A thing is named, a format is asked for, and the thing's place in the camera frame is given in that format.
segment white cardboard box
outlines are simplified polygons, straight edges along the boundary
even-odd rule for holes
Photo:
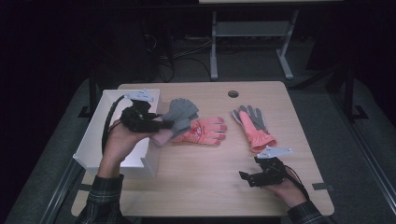
[[[105,127],[106,117],[110,107],[120,96],[139,90],[105,90],[102,98],[92,116],[90,125],[81,140],[77,152],[73,158],[83,166],[88,173],[96,175],[99,163],[102,159],[102,135]],[[149,102],[151,108],[148,112],[160,113],[162,101],[160,90],[147,90],[154,98]],[[132,105],[129,99],[123,99],[119,102],[110,125],[114,120],[119,119],[122,110]],[[157,174],[158,162],[160,159],[160,149],[149,141],[148,138],[141,140],[132,153],[121,163],[120,172],[125,178],[155,178]]]

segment glove cuff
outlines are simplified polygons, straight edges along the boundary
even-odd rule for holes
[[[253,152],[262,152],[266,146],[273,147],[276,144],[275,138],[263,130],[247,133],[247,139]]]

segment person's left hand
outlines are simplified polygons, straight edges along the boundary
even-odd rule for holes
[[[121,162],[132,152],[136,144],[143,138],[155,134],[133,133],[119,119],[113,122],[109,130],[105,152],[98,171],[101,177],[119,176]]]

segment wire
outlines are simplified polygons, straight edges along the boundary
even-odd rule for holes
[[[291,167],[289,167],[288,165],[285,165],[286,167],[288,167],[295,175],[296,175],[296,177],[297,177],[297,179],[298,179],[298,182],[300,182],[300,184],[303,184],[303,182],[301,181],[301,179],[300,179],[300,177],[297,175],[297,173],[291,168]]]
[[[332,216],[329,216],[329,219],[332,221],[332,223],[337,224],[337,221]]]
[[[108,111],[107,118],[105,121],[105,127],[103,129],[103,134],[102,134],[102,154],[105,153],[105,145],[106,145],[107,138],[108,138],[108,133],[109,133],[108,128],[110,126],[111,118],[113,117],[114,111],[116,111],[117,105],[123,98],[124,98],[123,95],[120,96],[119,99],[117,99],[117,101],[113,103],[113,105],[110,107],[110,110]]]
[[[196,62],[200,63],[200,64],[204,67],[204,69],[206,70],[207,74],[208,74],[209,77],[210,77],[209,69],[208,69],[208,68],[206,67],[206,65],[205,65],[203,62],[201,62],[200,60],[194,59],[194,58],[179,58],[178,60],[193,60],[193,61],[196,61]]]
[[[152,51],[157,47],[157,38],[155,38],[154,35],[145,35],[145,37],[150,37],[150,38],[152,38],[153,41],[154,41],[153,46],[152,46],[151,49],[149,50],[150,52],[152,52]]]
[[[160,75],[160,78],[163,80],[163,82],[168,83],[168,82],[172,81],[172,79],[175,77],[176,69],[173,69],[171,65],[168,65],[165,63],[159,63],[159,66],[165,66],[172,70],[171,76],[169,78],[167,78],[166,74],[161,69],[159,69],[159,73],[160,73],[159,75]]]
[[[173,57],[173,59],[176,59],[176,58],[179,58],[179,57],[183,57],[183,56],[186,56],[186,55],[190,55],[190,54],[193,54],[193,53],[198,53],[198,52],[200,52],[201,50],[203,50],[203,49],[207,49],[208,47],[210,47],[211,46],[211,43],[212,43],[212,40],[210,39],[210,38],[206,38],[206,42],[203,44],[203,45],[200,45],[200,46],[198,46],[198,47],[195,47],[195,48],[193,48],[193,49],[188,49],[188,50],[186,50],[186,51],[183,51],[183,52],[181,52],[181,53],[179,53],[179,54],[176,54],[174,57]],[[162,57],[162,59],[163,60],[169,60],[167,57]]]

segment wrist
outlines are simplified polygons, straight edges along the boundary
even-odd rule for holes
[[[307,202],[307,199],[299,190],[285,192],[284,194],[280,193],[279,197],[285,202],[288,208]]]
[[[102,178],[115,178],[120,176],[120,162],[106,160],[103,158],[100,162],[98,176]]]

